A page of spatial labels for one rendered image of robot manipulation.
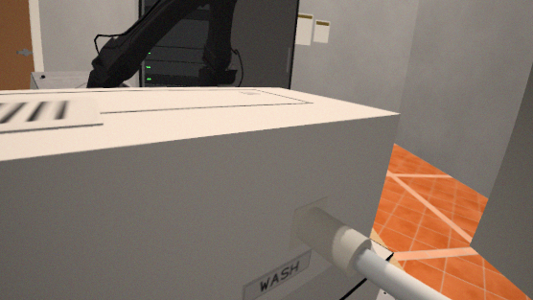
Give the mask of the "white cylinder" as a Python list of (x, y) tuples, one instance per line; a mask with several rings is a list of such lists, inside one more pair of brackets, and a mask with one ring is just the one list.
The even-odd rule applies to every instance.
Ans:
[(352, 269), (397, 300), (451, 300), (366, 247), (355, 257)]

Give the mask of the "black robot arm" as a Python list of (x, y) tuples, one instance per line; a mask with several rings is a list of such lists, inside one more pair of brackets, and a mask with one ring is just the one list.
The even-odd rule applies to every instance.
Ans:
[[(108, 40), (92, 60), (94, 69), (89, 74), (86, 88), (129, 87), (123, 81), (129, 80), (142, 67), (141, 62), (152, 47), (183, 17), (206, 4), (209, 4), (209, 29), (201, 58), (206, 66), (198, 69), (198, 85), (232, 84), (238, 72), (230, 63), (231, 28), (237, 1), (160, 0), (153, 7), (155, 2), (126, 35)], [(219, 75), (217, 82), (214, 75)]]

